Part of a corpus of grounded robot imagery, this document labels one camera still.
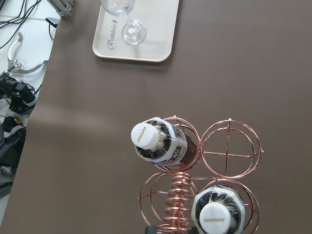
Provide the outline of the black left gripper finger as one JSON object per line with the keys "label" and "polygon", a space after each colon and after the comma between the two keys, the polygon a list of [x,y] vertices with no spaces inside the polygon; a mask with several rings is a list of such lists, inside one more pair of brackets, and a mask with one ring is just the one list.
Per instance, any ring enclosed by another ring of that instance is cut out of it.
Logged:
{"label": "black left gripper finger", "polygon": [[[157,231],[156,226],[149,226],[145,229],[145,234],[159,234],[160,232]],[[190,230],[186,232],[187,234],[199,234],[199,231],[196,227],[191,227]]]}

